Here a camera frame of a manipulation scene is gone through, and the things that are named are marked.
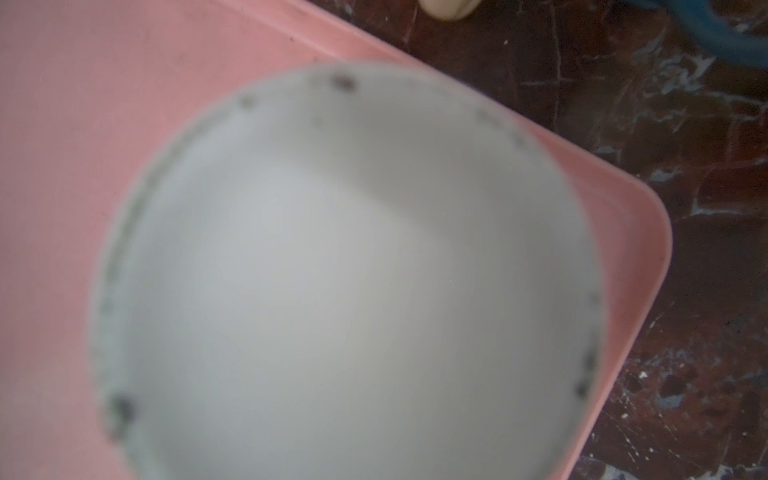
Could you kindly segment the white mug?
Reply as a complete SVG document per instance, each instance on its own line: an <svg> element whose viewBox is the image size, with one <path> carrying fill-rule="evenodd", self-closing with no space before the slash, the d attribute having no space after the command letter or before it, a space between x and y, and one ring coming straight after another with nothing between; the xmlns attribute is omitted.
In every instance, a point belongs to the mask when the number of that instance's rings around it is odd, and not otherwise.
<svg viewBox="0 0 768 480"><path fill-rule="evenodd" d="M134 479L548 479L605 317L589 217L518 120L437 73L330 63L158 152L89 347Z"/></svg>

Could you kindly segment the pink tray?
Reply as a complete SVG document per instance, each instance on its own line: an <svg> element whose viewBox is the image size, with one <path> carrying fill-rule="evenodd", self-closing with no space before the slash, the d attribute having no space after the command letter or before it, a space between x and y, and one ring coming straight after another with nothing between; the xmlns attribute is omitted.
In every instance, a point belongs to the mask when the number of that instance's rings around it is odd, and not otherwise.
<svg viewBox="0 0 768 480"><path fill-rule="evenodd" d="M115 216L158 152L215 103L283 73L351 62L440 74L302 1L2 3L3 478L134 479L105 430L89 347ZM600 368L548 478L563 479L667 274L672 232L646 185L508 112L575 188L602 265Z"/></svg>

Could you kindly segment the blue mug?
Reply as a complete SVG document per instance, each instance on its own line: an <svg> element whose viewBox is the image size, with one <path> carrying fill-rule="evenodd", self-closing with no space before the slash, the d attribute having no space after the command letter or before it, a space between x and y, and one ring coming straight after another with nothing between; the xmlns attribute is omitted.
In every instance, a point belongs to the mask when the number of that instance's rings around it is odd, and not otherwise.
<svg viewBox="0 0 768 480"><path fill-rule="evenodd" d="M647 10L666 10L698 45L723 61L767 69L767 38L736 31L715 13L710 1L627 0L627 3Z"/></svg>

